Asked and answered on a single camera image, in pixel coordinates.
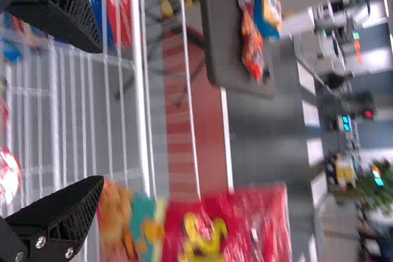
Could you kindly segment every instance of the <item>packaged food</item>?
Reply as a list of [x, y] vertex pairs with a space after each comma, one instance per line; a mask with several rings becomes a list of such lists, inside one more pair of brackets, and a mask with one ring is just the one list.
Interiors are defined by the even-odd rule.
[[[107, 249], [101, 261], [291, 259], [285, 185], [219, 193], [197, 203], [154, 200], [110, 186], [104, 186], [99, 207], [101, 246]], [[122, 208], [126, 195], [132, 210]]]
[[282, 26], [282, 10], [280, 0], [262, 0], [263, 18], [272, 27], [276, 27], [278, 31]]
[[242, 61], [250, 74], [260, 82], [263, 78], [263, 39], [254, 21], [254, 0], [238, 0], [243, 11], [241, 33], [243, 37]]

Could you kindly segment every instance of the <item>floor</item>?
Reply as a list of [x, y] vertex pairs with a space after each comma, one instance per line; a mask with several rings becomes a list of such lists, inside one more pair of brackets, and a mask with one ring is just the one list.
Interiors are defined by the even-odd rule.
[[314, 262], [314, 208], [327, 192], [321, 161], [344, 148], [344, 134], [325, 131], [331, 95], [297, 63], [292, 40], [279, 42], [274, 100], [227, 93], [234, 185], [286, 182], [293, 260]]

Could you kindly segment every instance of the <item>white wall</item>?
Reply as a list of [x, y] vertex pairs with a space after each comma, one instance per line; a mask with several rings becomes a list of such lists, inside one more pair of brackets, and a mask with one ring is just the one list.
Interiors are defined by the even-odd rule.
[[373, 149], [361, 149], [360, 157], [362, 159], [362, 167], [368, 168], [373, 160], [387, 159], [393, 162], [393, 148], [373, 148]]
[[393, 69], [393, 54], [390, 46], [362, 53], [362, 58], [363, 63], [360, 64], [355, 55], [347, 56], [347, 71], [353, 71], [355, 74], [364, 74]]

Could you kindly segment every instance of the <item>wire rack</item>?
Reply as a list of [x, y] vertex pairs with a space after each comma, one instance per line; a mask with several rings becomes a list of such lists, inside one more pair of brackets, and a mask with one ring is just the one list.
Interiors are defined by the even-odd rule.
[[[130, 2], [132, 47], [121, 46], [119, 0], [118, 46], [111, 47], [103, 0], [100, 55], [50, 36], [32, 48], [0, 15], [1, 37], [21, 52], [14, 63], [0, 61], [10, 109], [0, 143], [23, 169], [20, 193], [0, 207], [3, 217], [97, 174], [150, 196], [200, 197], [190, 71], [203, 62], [203, 49], [187, 40], [184, 0], [168, 19], [161, 0]], [[98, 241], [95, 221], [74, 260], [99, 261]]]

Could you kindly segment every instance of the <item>red snack bag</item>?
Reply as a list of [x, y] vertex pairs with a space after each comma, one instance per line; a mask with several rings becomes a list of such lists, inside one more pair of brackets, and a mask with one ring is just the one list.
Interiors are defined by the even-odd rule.
[[289, 262], [285, 185], [222, 193], [198, 204], [172, 202], [162, 262]]
[[255, 27], [252, 17], [246, 10], [243, 12], [241, 32], [244, 41], [243, 64], [256, 81], [260, 82], [263, 76], [263, 68], [265, 67], [263, 60], [263, 40], [258, 29]]

